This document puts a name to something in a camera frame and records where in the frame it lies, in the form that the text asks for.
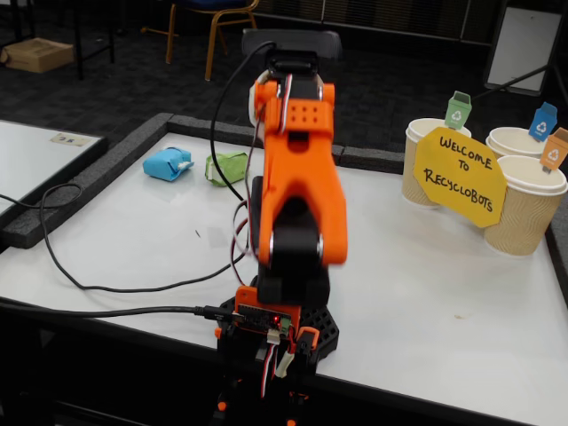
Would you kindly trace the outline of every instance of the blue crumpled paper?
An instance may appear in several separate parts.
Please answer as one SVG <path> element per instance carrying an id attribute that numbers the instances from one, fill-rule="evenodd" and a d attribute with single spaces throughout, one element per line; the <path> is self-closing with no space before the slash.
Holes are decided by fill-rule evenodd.
<path id="1" fill-rule="evenodd" d="M 170 147 L 147 158 L 143 167 L 147 175 L 171 182 L 193 165 L 191 153 Z"/>

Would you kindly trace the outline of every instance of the black cable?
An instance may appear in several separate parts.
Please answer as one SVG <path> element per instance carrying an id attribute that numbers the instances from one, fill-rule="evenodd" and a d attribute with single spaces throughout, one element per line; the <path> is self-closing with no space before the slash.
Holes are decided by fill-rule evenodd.
<path id="1" fill-rule="evenodd" d="M 39 313 L 72 318 L 113 318 L 146 315 L 147 313 L 192 313 L 198 317 L 204 317 L 206 320 L 242 322 L 245 319 L 239 313 L 217 306 L 154 306 L 151 308 L 122 309 L 120 311 L 80 312 L 0 303 L 0 308 L 12 312 Z"/>
<path id="2" fill-rule="evenodd" d="M 54 189 L 54 188 L 57 189 L 57 188 L 61 188 L 62 186 L 72 186 L 74 188 L 77 188 L 79 190 L 79 193 L 71 201 L 64 202 L 63 204 L 56 204 L 55 206 L 43 206 L 44 209 L 61 209 L 62 207 L 66 207 L 69 204 L 72 204 L 75 201 L 77 201 L 79 199 L 79 197 L 83 194 L 83 189 L 78 184 L 57 185 L 57 186 L 54 186 L 53 188 L 50 188 L 50 189 Z M 9 202 L 13 202 L 17 206 L 25 207 L 26 209 L 41 209 L 42 208 L 41 204 L 39 206 L 32 206 L 31 204 L 26 204 L 25 202 L 14 200 L 13 198 L 8 197 L 7 195 L 0 194 L 0 198 L 3 198 L 3 199 L 5 199 Z"/>
<path id="3" fill-rule="evenodd" d="M 198 315 L 200 312 L 199 307 L 189 307 L 189 306 L 155 306 L 153 308 L 123 309 L 120 311 L 106 311 L 106 312 L 60 311 L 58 309 L 49 309 L 49 308 L 31 308 L 28 306 L 19 306 L 17 304 L 0 304 L 0 308 L 12 312 L 42 313 L 42 314 L 58 315 L 64 317 L 74 317 L 74 318 L 113 318 L 113 317 L 126 317 L 130 315 L 144 315 L 147 313 L 164 313 L 164 312 L 192 313 Z"/>
<path id="4" fill-rule="evenodd" d="M 250 60 L 259 51 L 261 51 L 262 49 L 264 49 L 265 47 L 268 47 L 268 46 L 276 47 L 276 43 L 275 42 L 260 43 L 251 53 L 248 54 L 248 56 L 242 61 L 242 63 L 239 65 L 239 67 L 234 71 L 233 75 L 231 75 L 231 78 L 229 78 L 229 81 L 227 81 L 227 84 L 225 85 L 225 88 L 223 89 L 221 96 L 219 97 L 219 101 L 217 102 L 217 107 L 215 108 L 215 113 L 213 114 L 213 118 L 211 119 L 211 132 L 210 132 L 210 135 L 209 135 L 209 142 L 211 144 L 211 158 L 213 159 L 213 162 L 215 163 L 215 168 L 217 169 L 217 173 L 219 174 L 221 179 L 223 179 L 223 182 L 225 182 L 227 187 L 241 201 L 243 201 L 244 199 L 237 192 L 237 190 L 234 189 L 233 185 L 231 185 L 231 182 L 229 182 L 229 180 L 225 177 L 225 175 L 223 174 L 223 171 L 221 170 L 221 167 L 219 166 L 219 163 L 217 162 L 217 156 L 215 154 L 215 122 L 217 121 L 219 109 L 221 109 L 221 105 L 223 104 L 223 99 L 225 99 L 225 95 L 229 91 L 229 88 L 231 87 L 231 84 L 233 84 L 233 81 L 236 78 L 236 76 L 242 71 L 242 69 L 250 62 Z"/>
<path id="5" fill-rule="evenodd" d="M 76 287 L 80 288 L 81 290 L 85 290 L 85 291 L 86 290 L 102 290 L 102 291 L 108 291 L 110 293 L 154 293 L 154 292 L 158 292 L 158 291 L 169 290 L 171 288 L 185 286 L 185 285 L 188 285 L 188 284 L 195 284 L 196 282 L 203 282 L 205 280 L 210 280 L 212 278 L 217 277 L 218 275 L 220 275 L 221 273 L 223 273 L 224 271 L 226 271 L 227 269 L 229 269 L 231 267 L 231 264 L 226 264 L 225 266 L 223 266 L 218 271 L 215 271 L 215 272 L 211 273 L 210 275 L 206 275 L 205 277 L 195 278 L 193 280 L 180 281 L 180 282 L 177 282 L 175 284 L 169 284 L 168 286 L 163 286 L 163 287 L 158 287 L 158 288 L 110 288 L 110 287 L 103 287 L 103 286 L 84 286 L 79 281 L 77 281 L 69 272 L 67 272 L 67 270 L 59 263 L 59 260 L 55 256 L 55 253 L 53 252 L 53 248 L 51 247 L 50 238 L 49 238 L 49 231 L 47 230 L 47 224 L 45 223 L 44 209 L 47 209 L 47 207 L 44 206 L 45 205 L 45 199 L 50 195 L 50 193 L 56 191 L 57 189 L 59 189 L 61 187 L 65 187 L 65 186 L 72 186 L 72 187 L 75 187 L 75 188 L 79 188 L 79 190 L 82 191 L 82 188 L 78 184 L 57 185 L 57 186 L 54 186 L 54 187 L 48 189 L 47 191 L 45 191 L 43 193 L 43 196 L 42 196 L 42 201 L 40 202 L 40 205 L 39 205 L 39 220 L 42 224 L 43 238 L 45 239 L 45 246 L 47 247 L 47 250 L 50 253 L 51 260 L 53 261 L 55 266 L 57 266 L 57 268 L 61 271 L 61 273 L 63 273 L 63 275 L 65 275 Z M 77 200 L 79 195 L 77 195 L 72 201 L 68 201 L 65 204 L 61 204 L 60 206 L 61 207 L 67 206 L 71 202 Z M 239 257 L 237 257 L 234 260 L 234 262 L 237 264 L 243 257 L 244 257 L 244 254 L 240 255 Z"/>

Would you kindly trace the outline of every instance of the yellow sign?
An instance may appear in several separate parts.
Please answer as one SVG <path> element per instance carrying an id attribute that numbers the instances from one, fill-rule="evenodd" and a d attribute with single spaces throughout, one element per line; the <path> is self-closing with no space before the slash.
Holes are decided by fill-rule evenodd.
<path id="1" fill-rule="evenodd" d="M 414 177 L 428 198 L 480 228 L 499 223 L 507 180 L 488 146 L 438 127 L 418 143 Z"/>

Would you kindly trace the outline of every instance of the dark carpet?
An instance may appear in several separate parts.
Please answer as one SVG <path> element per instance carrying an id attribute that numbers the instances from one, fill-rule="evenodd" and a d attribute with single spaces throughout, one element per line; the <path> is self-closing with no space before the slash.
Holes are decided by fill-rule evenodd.
<path id="1" fill-rule="evenodd" d="M 70 16 L 62 27 L 57 24 L 56 11 L 45 6 L 38 9 L 39 36 L 73 42 Z M 104 17 L 98 16 L 101 12 L 98 8 L 85 13 L 85 53 L 106 40 Z M 84 81 L 77 79 L 75 66 L 43 75 L 0 68 L 0 119 L 102 135 L 110 139 L 111 146 L 160 112 L 210 119 L 217 96 L 242 61 L 241 37 L 238 28 L 226 33 L 229 54 L 225 57 L 217 47 L 212 81 L 205 82 L 207 22 L 203 25 L 200 20 L 197 32 L 192 19 L 183 18 L 189 30 L 176 39 L 172 65 L 164 61 L 166 37 L 140 34 L 138 23 L 132 22 L 129 33 L 116 39 L 116 64 L 111 65 L 106 54 L 91 59 L 85 64 Z M 259 20 L 259 26 L 263 24 L 266 28 L 272 22 Z M 357 36 L 365 43 L 354 43 L 350 34 L 349 40 L 344 38 L 344 58 L 321 64 L 324 80 L 336 84 L 335 142 L 339 145 L 402 152 L 410 121 L 443 117 L 455 90 L 471 95 L 484 90 L 486 47 L 424 42 L 401 35 L 367 36 L 362 31 Z M 0 41 L 11 38 L 11 30 L 0 21 Z M 374 51 L 351 49 L 358 45 Z M 249 125 L 248 90 L 261 71 L 258 61 L 237 79 L 220 121 Z M 481 100 L 474 105 L 467 127 L 478 140 L 485 140 L 499 126 L 527 128 L 543 100 L 557 105 L 560 118 L 565 117 L 550 78 L 541 98 L 502 92 Z"/>

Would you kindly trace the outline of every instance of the whiteboard table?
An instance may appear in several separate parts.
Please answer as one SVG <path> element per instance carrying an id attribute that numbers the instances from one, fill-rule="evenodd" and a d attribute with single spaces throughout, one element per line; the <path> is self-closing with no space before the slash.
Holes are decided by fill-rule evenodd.
<path id="1" fill-rule="evenodd" d="M 82 146 L 52 141 L 62 133 L 16 122 L 0 121 L 0 193 L 36 202 L 50 186 L 67 182 L 106 149 L 101 137 L 64 132 L 82 138 Z M 13 204 L 0 199 L 0 226 L 14 218 Z"/>
<path id="2" fill-rule="evenodd" d="M 165 146 L 187 149 L 196 161 L 173 184 L 142 171 L 143 160 Z M 217 150 L 242 147 L 218 144 Z M 116 288 L 157 287 L 227 264 L 237 201 L 205 180 L 208 155 L 202 139 L 166 135 L 52 233 L 60 262 L 84 285 Z M 262 168 L 258 150 L 253 175 Z M 342 168 L 339 175 L 349 255 L 345 265 L 330 268 L 328 304 L 339 345 L 313 381 L 353 383 L 512 421 L 568 424 L 568 312 L 544 241 L 526 259 L 500 256 L 465 219 L 405 202 L 401 176 Z M 242 182 L 236 188 L 244 193 Z M 238 268 L 245 281 L 256 274 L 249 258 Z M 54 309 L 217 305 L 236 287 L 227 271 L 161 293 L 82 292 L 56 270 L 42 242 L 0 255 L 0 297 Z M 217 345 L 215 324 L 191 315 L 97 323 L 203 351 Z"/>

